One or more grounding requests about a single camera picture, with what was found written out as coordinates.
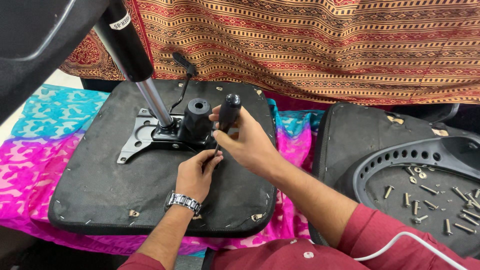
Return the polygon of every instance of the patterned fabric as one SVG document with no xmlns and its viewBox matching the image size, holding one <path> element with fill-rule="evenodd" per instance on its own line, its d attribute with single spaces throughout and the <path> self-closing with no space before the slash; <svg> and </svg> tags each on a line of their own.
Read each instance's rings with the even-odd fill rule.
<svg viewBox="0 0 480 270">
<path fill-rule="evenodd" d="M 28 99 L 24 117 L 0 147 L 1 226 L 87 251 L 130 255 L 142 244 L 145 235 L 79 235 L 52 227 L 47 218 L 55 186 L 107 96 L 103 92 L 43 85 Z M 275 116 L 279 152 L 296 166 L 311 170 L 311 142 L 315 141 L 323 111 L 278 112 L 273 100 L 269 104 Z M 184 237 L 179 254 L 202 257 L 207 246 L 235 249 L 293 237 L 309 238 L 308 224 L 278 191 L 274 215 L 257 235 L 236 239 Z"/>
<path fill-rule="evenodd" d="M 242 81 L 321 102 L 480 103 L 478 0 L 124 0 L 153 78 Z M 91 31 L 61 66 L 123 76 Z"/>
</svg>

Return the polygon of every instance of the left hand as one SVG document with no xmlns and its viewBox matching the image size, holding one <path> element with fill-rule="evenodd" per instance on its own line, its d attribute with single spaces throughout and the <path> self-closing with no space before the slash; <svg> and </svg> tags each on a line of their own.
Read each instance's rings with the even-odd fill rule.
<svg viewBox="0 0 480 270">
<path fill-rule="evenodd" d="M 213 169 L 223 159 L 222 151 L 218 151 L 216 157 L 204 164 L 213 156 L 214 152 L 215 149 L 204 150 L 193 158 L 180 163 L 175 193 L 193 198 L 198 203 L 205 200 L 210 190 Z"/>
</svg>

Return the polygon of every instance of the shirt sleeve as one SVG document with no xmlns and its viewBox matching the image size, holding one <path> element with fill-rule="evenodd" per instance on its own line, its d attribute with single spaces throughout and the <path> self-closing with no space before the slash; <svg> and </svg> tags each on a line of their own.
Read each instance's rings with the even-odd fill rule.
<svg viewBox="0 0 480 270">
<path fill-rule="evenodd" d="M 142 253 L 133 253 L 118 270 L 165 270 L 163 265 Z"/>
<path fill-rule="evenodd" d="M 400 232 L 413 233 L 467 269 L 480 269 L 480 261 L 462 258 L 431 234 L 420 232 L 400 221 L 359 204 L 342 234 L 337 249 L 352 258 L 371 255 Z M 411 237 L 400 237 L 393 246 L 376 258 L 362 262 L 369 269 L 453 269 L 450 264 Z"/>
</svg>

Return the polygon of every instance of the lever handle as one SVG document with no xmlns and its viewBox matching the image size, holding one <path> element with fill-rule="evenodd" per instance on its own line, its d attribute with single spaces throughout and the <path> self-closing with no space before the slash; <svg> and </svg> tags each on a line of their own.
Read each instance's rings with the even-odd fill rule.
<svg viewBox="0 0 480 270">
<path fill-rule="evenodd" d="M 177 64 L 181 65 L 187 70 L 187 74 L 190 74 L 190 76 L 196 76 L 197 71 L 195 70 L 195 66 L 190 64 L 185 57 L 183 57 L 181 54 L 174 52 L 172 53 L 172 58 Z"/>
<path fill-rule="evenodd" d="M 240 96 L 228 94 L 220 107 L 218 116 L 218 129 L 227 133 L 237 120 L 241 109 Z"/>
</svg>

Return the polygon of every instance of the metal watch band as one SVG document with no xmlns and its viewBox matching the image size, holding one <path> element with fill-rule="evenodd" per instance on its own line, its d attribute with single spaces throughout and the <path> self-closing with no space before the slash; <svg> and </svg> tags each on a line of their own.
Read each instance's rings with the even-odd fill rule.
<svg viewBox="0 0 480 270">
<path fill-rule="evenodd" d="M 202 205 L 197 202 L 197 200 L 190 198 L 183 194 L 177 194 L 172 191 L 170 196 L 170 200 L 168 201 L 168 205 L 171 206 L 172 204 L 178 204 L 185 206 L 186 208 L 192 210 L 195 216 L 198 216 L 198 212 L 202 208 Z"/>
</svg>

